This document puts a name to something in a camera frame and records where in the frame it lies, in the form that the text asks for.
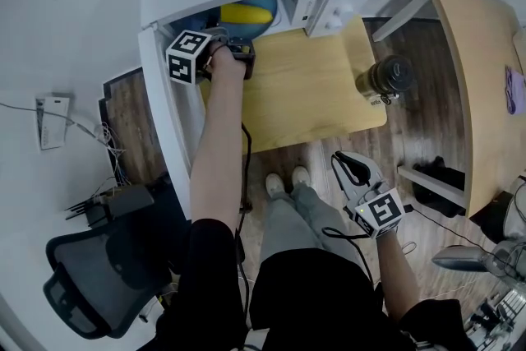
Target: wooden desk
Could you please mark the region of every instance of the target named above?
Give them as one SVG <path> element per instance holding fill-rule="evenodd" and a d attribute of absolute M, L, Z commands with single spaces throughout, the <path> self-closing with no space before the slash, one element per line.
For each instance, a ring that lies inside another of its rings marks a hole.
<path fill-rule="evenodd" d="M 339 35 L 309 39 L 293 30 L 256 39 L 254 48 L 242 115 L 254 152 L 385 124 L 384 105 L 371 106 L 354 84 L 375 62 L 359 16 Z M 201 85 L 206 102 L 210 85 Z"/>
<path fill-rule="evenodd" d="M 379 41 L 407 22 L 428 0 L 413 0 L 374 35 Z M 505 65 L 520 70 L 512 37 L 513 9 L 499 0 L 432 0 L 459 81 L 466 142 L 464 191 L 412 169 L 400 175 L 450 199 L 473 216 L 526 169 L 526 114 L 506 107 Z"/>

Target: black chair backrest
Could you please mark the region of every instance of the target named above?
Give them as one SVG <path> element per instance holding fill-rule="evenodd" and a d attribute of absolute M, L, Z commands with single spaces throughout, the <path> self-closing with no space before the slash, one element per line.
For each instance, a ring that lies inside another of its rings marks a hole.
<path fill-rule="evenodd" d="M 147 213 L 134 212 L 98 229 L 57 237 L 46 247 L 55 272 L 44 294 L 83 338 L 121 338 L 171 280 L 168 262 L 151 233 L 145 233 L 142 215 Z"/>

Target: hand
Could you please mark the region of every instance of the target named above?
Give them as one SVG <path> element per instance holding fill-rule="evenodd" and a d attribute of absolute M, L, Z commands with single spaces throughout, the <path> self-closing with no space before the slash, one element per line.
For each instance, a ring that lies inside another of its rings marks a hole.
<path fill-rule="evenodd" d="M 241 78 L 245 77 L 247 65 L 233 58 L 232 52 L 226 45 L 223 45 L 223 47 L 220 46 L 221 43 L 217 41 L 210 46 L 210 52 L 214 54 L 210 61 L 210 72 L 213 75 L 230 74 L 232 76 L 240 76 Z"/>

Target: gray pants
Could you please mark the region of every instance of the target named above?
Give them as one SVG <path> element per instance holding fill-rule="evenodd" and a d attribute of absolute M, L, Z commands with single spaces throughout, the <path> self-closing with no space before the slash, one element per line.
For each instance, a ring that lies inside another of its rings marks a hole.
<path fill-rule="evenodd" d="M 285 250 L 317 248 L 342 256 L 363 269 L 354 246 L 341 238 L 325 236 L 321 232 L 324 227 L 348 233 L 339 212 L 323 202 L 314 189 L 299 183 L 290 196 L 285 192 L 276 194 L 267 206 L 261 262 Z"/>

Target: white sneaker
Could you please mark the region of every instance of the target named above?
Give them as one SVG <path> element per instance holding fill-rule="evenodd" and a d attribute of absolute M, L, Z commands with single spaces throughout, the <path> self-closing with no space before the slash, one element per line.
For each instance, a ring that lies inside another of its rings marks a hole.
<path fill-rule="evenodd" d="M 293 186 L 296 187 L 298 183 L 311 186 L 311 175 L 305 167 L 298 165 L 293 171 Z"/>
<path fill-rule="evenodd" d="M 278 174 L 271 173 L 266 176 L 265 185 L 270 197 L 274 197 L 276 193 L 285 192 L 285 185 Z"/>

